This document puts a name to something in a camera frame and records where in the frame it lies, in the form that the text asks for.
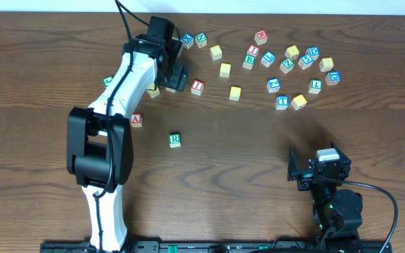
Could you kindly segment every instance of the white arm segment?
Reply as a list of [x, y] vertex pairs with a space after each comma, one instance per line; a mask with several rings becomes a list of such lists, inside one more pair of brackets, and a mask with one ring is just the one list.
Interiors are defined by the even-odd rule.
[[[130, 58], [130, 53], [124, 53], [121, 66], [117, 71], [117, 74], [113, 77], [109, 87], [107, 87], [98, 99], [89, 105], [89, 108], [93, 108], [94, 112], [105, 115], [107, 99], [127, 71]], [[131, 119], [132, 113], [139, 103], [141, 96], [157, 77], [157, 68], [156, 59], [152, 59], [144, 53], [134, 52], [132, 70], [127, 75], [126, 79], [124, 79], [114, 96], [112, 107], [110, 109], [110, 116], [120, 113], [125, 118], [129, 120]]]
[[[99, 214], [101, 219], [101, 230], [103, 231], [104, 251], [119, 251], [127, 237], [127, 227], [123, 220], [123, 186], [117, 186], [113, 193], [106, 193], [99, 199]], [[91, 219], [90, 244], [99, 249], [99, 229], [96, 218], [96, 202], [94, 193], [101, 193], [102, 188], [96, 186], [82, 186], [87, 202], [89, 203]]]

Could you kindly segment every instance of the brown wooden surface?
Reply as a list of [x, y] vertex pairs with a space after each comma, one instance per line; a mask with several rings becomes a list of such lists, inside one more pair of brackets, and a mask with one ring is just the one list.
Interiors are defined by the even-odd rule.
[[[149, 20], [149, 15], [140, 15]], [[310, 194], [286, 181], [288, 148], [304, 159], [337, 141], [352, 159], [350, 180], [389, 190], [399, 203], [394, 252], [405, 252], [405, 17], [342, 15], [162, 14], [182, 34], [205, 32], [208, 45], [184, 49], [189, 81], [202, 96], [161, 90], [144, 95], [133, 129], [135, 162], [124, 187], [131, 233], [163, 240], [272, 240], [319, 232]], [[132, 33], [146, 27], [129, 18]], [[254, 32], [277, 55], [266, 68], [242, 68]], [[126, 41], [116, 13], [0, 13], [0, 252], [36, 252], [45, 240], [91, 235], [86, 200], [65, 168], [66, 122], [73, 106], [86, 107], [103, 91], [102, 79], [118, 69]], [[223, 49], [212, 61], [209, 47]], [[311, 78], [324, 80], [319, 59], [284, 75], [279, 63], [296, 44], [318, 46], [342, 75], [337, 86], [307, 94]], [[219, 77], [231, 63], [230, 78]], [[303, 93], [308, 105], [276, 111], [266, 81], [278, 77], [278, 94]], [[243, 88], [240, 101], [229, 89]], [[182, 148], [167, 135], [180, 131]], [[364, 195], [362, 238], [383, 239], [391, 202]]]

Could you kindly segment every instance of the toy block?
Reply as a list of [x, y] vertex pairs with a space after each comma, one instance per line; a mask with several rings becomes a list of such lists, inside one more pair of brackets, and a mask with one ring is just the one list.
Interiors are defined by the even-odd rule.
[[200, 33], [196, 35], [196, 45], [198, 46], [198, 48], [202, 48], [203, 46], [207, 45], [207, 37], [205, 36], [205, 34]]
[[221, 59], [221, 57], [223, 57], [223, 51], [221, 50], [221, 47], [219, 47], [219, 45], [211, 47], [210, 56], [212, 57], [212, 60]]
[[[173, 40], [179, 41], [179, 39], [176, 37], [173, 37]], [[183, 41], [181, 41], [181, 42], [182, 42], [182, 44], [181, 44], [181, 47], [179, 48], [179, 52], [177, 53], [177, 57], [181, 56], [182, 50], [184, 49], [184, 42]]]
[[220, 77], [229, 77], [231, 73], [231, 64], [222, 63], [221, 67], [219, 68], [219, 76]]
[[250, 56], [257, 57], [257, 55], [259, 54], [259, 50], [260, 50], [260, 49], [259, 49], [258, 47], [251, 45], [251, 46], [247, 49], [246, 54], [248, 54], [248, 55], [250, 55]]
[[299, 65], [303, 70], [305, 70], [305, 69], [307, 69], [308, 67], [310, 67], [310, 66], [312, 65], [312, 63], [314, 63], [314, 60], [313, 60], [312, 58], [310, 58], [310, 56], [305, 55], [305, 56], [302, 56], [302, 57], [300, 58], [300, 61], [299, 61], [298, 65]]
[[338, 71], [332, 71], [326, 75], [326, 83], [328, 85], [336, 85], [340, 80], [340, 73]]
[[239, 101], [240, 100], [240, 94], [242, 93], [242, 89], [240, 87], [231, 87], [231, 95], [229, 96], [229, 99]]
[[104, 83], [104, 87], [105, 87], [105, 88], [109, 87], [109, 85], [110, 85], [112, 79], [113, 79], [112, 76], [106, 77], [106, 78], [103, 79], [103, 83]]
[[321, 91], [322, 83], [320, 80], [313, 79], [309, 82], [309, 93], [318, 94]]
[[175, 89], [171, 89], [171, 88], [168, 88], [168, 87], [165, 87], [165, 91], [169, 91], [171, 93], [176, 93]]
[[287, 74], [293, 69], [294, 66], [295, 64], [293, 61], [291, 61], [291, 59], [285, 59], [279, 68], [282, 70], [282, 72], [284, 72], [284, 74]]
[[332, 58], [323, 58], [320, 61], [320, 70], [322, 72], [330, 71], [334, 67], [334, 61]]
[[254, 40], [256, 41], [257, 45], [265, 44], [267, 39], [268, 34], [265, 32], [265, 30], [256, 32], [256, 35], [254, 36]]
[[154, 84], [154, 82], [152, 82], [148, 86], [148, 89], [146, 90], [146, 92], [148, 92], [148, 95], [151, 98], [155, 98], [156, 96], [159, 96], [159, 94], [160, 94], [159, 86], [155, 89], [155, 84]]
[[195, 80], [191, 86], [191, 93], [201, 96], [201, 93], [204, 89], [204, 83], [198, 80]]
[[190, 34], [184, 34], [181, 40], [187, 49], [190, 49], [190, 47], [192, 47], [193, 43], [195, 42], [195, 39]]
[[277, 92], [281, 88], [281, 83], [279, 82], [279, 79], [277, 79], [277, 78], [270, 79], [266, 83], [266, 88], [268, 89], [269, 93]]
[[285, 110], [288, 107], [288, 97], [278, 96], [276, 99], [276, 110]]
[[256, 58], [254, 56], [250, 56], [247, 54], [245, 56], [245, 60], [243, 60], [243, 67], [251, 70], [255, 61], [256, 61]]
[[169, 146], [171, 148], [177, 148], [181, 146], [181, 134], [168, 135]]
[[131, 116], [131, 126], [132, 127], [141, 127], [143, 124], [143, 119], [141, 118], [141, 114], [134, 113]]
[[307, 49], [306, 54], [310, 56], [312, 60], [316, 60], [320, 56], [320, 50], [318, 50], [316, 46], [312, 46]]
[[276, 56], [272, 52], [268, 51], [264, 54], [264, 56], [262, 56], [260, 63], [265, 65], [265, 67], [269, 67], [274, 63], [274, 59], [276, 59]]
[[298, 48], [296, 46], [291, 46], [291, 47], [287, 48], [287, 50], [285, 51], [285, 56], [291, 60], [298, 58], [299, 54], [300, 54], [300, 51], [298, 50]]
[[306, 104], [307, 104], [307, 100], [306, 100], [306, 98], [304, 98], [303, 95], [296, 96], [292, 100], [292, 106], [295, 110], [299, 110], [299, 109], [303, 108], [304, 106], [306, 106]]

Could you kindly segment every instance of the cube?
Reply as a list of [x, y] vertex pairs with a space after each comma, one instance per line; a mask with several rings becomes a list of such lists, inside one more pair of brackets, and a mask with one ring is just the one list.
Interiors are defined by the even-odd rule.
[[277, 79], [277, 78], [270, 79], [266, 83], [266, 88], [268, 89], [269, 93], [277, 92], [281, 88], [281, 83], [279, 82], [279, 79]]
[[205, 34], [200, 33], [196, 35], [196, 45], [198, 46], [198, 48], [202, 48], [203, 46], [207, 45], [207, 37], [205, 36]]
[[[172, 37], [172, 38], [173, 38], [173, 40], [175, 40], [175, 41], [179, 41], [179, 39], [176, 38], [176, 37]], [[184, 49], [184, 42], [182, 42], [181, 47], [179, 48], [179, 52], [177, 53], [177, 57], [181, 56], [181, 53], [182, 53], [182, 50], [183, 50], [183, 49]]]
[[332, 71], [326, 75], [326, 83], [328, 85], [336, 85], [340, 80], [340, 73], [338, 71]]
[[272, 52], [268, 51], [264, 54], [264, 56], [262, 56], [260, 63], [265, 65], [265, 67], [269, 67], [274, 62], [274, 59], [276, 59], [276, 56]]
[[191, 93], [201, 96], [201, 93], [204, 89], [204, 83], [198, 80], [195, 80], [191, 86]]
[[291, 46], [291, 47], [287, 48], [287, 50], [285, 51], [285, 56], [291, 60], [298, 58], [299, 54], [300, 54], [300, 51], [298, 50], [298, 48], [296, 46]]
[[246, 54], [250, 55], [250, 56], [254, 56], [257, 57], [257, 55], [259, 54], [259, 48], [256, 46], [251, 45], [247, 51]]
[[285, 110], [288, 107], [288, 97], [278, 96], [276, 99], [276, 110]]
[[310, 67], [312, 65], [312, 63], [314, 63], [314, 60], [312, 58], [310, 58], [310, 56], [308, 55], [304, 55], [300, 58], [300, 61], [298, 63], [298, 65], [303, 69], [307, 69], [308, 67]]
[[267, 39], [268, 34], [265, 32], [265, 30], [256, 32], [256, 35], [254, 36], [254, 40], [256, 41], [257, 45], [265, 44]]
[[307, 49], [306, 54], [310, 56], [312, 60], [316, 60], [320, 56], [320, 50], [318, 50], [316, 46], [312, 46]]
[[110, 85], [112, 79], [113, 79], [112, 76], [106, 77], [106, 78], [103, 79], [103, 83], [104, 83], [104, 87], [105, 87], [105, 88], [109, 87], [109, 85]]
[[321, 91], [321, 81], [313, 79], [309, 82], [309, 93], [318, 94]]
[[193, 36], [191, 36], [190, 34], [184, 34], [181, 40], [187, 49], [190, 49], [190, 47], [192, 47], [193, 43], [195, 42]]
[[231, 95], [229, 96], [229, 99], [239, 101], [240, 100], [240, 94], [242, 93], [242, 89], [240, 87], [231, 87]]
[[155, 84], [154, 84], [154, 82], [152, 82], [148, 86], [148, 89], [146, 90], [146, 92], [148, 92], [148, 95], [151, 98], [155, 98], [156, 96], [159, 96], [159, 94], [160, 94], [159, 86], [157, 88], [155, 88]]
[[254, 56], [247, 54], [245, 56], [245, 60], [243, 60], [243, 67], [251, 70], [255, 61], [256, 61], [256, 58]]
[[141, 127], [143, 124], [143, 119], [141, 118], [141, 114], [134, 113], [131, 116], [131, 126], [132, 127]]
[[168, 135], [169, 146], [171, 148], [177, 148], [181, 146], [181, 134]]
[[175, 89], [171, 89], [171, 88], [168, 88], [168, 87], [165, 87], [165, 90], [166, 90], [166, 91], [169, 91], [169, 92], [171, 92], [171, 93], [176, 93], [176, 90], [175, 90]]
[[295, 110], [299, 110], [299, 109], [303, 108], [304, 106], [306, 106], [306, 104], [307, 104], [307, 100], [306, 100], [306, 98], [304, 98], [303, 95], [296, 96], [292, 100], [292, 106]]
[[287, 74], [293, 69], [293, 66], [295, 66], [295, 64], [293, 61], [291, 61], [291, 59], [285, 59], [279, 68], [282, 70], [282, 72], [284, 72], [284, 74]]
[[223, 51], [221, 50], [219, 45], [210, 48], [210, 56], [212, 57], [212, 60], [221, 59], [221, 57], [223, 56]]
[[321, 59], [321, 61], [320, 61], [320, 70], [322, 72], [332, 70], [333, 67], [334, 67], [334, 61], [332, 60], [332, 58], [323, 58], [323, 59]]
[[222, 63], [221, 67], [219, 68], [219, 76], [229, 77], [229, 73], [231, 73], [231, 64]]

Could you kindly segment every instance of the white wall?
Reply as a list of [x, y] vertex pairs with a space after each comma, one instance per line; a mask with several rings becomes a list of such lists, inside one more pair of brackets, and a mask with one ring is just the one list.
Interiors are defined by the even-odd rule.
[[[133, 12], [405, 15], [405, 0], [120, 0]], [[0, 11], [116, 11], [113, 0], [0, 0]]]

